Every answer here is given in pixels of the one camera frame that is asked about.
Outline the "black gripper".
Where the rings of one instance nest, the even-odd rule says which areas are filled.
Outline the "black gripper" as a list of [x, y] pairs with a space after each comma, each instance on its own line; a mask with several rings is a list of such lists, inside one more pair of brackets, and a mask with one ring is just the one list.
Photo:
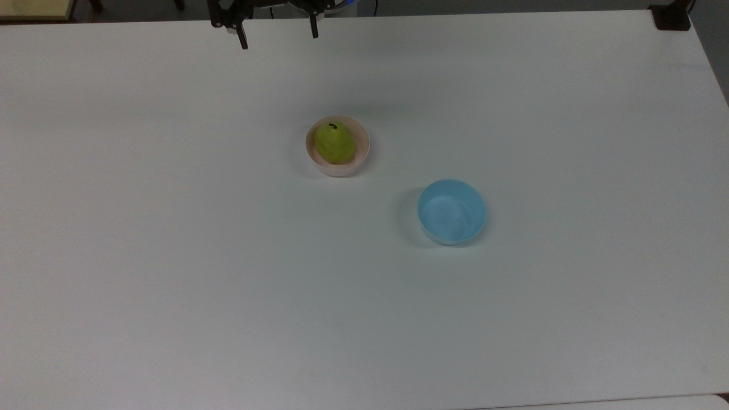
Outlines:
[[323, 18], [323, 11], [338, 7], [338, 1], [230, 1], [227, 7], [221, 1], [207, 1], [209, 21], [214, 28], [225, 28], [239, 37], [242, 49], [248, 49], [247, 35], [243, 23], [249, 16], [249, 6], [268, 8], [287, 5], [308, 12], [308, 20], [313, 39], [320, 37], [318, 21]]

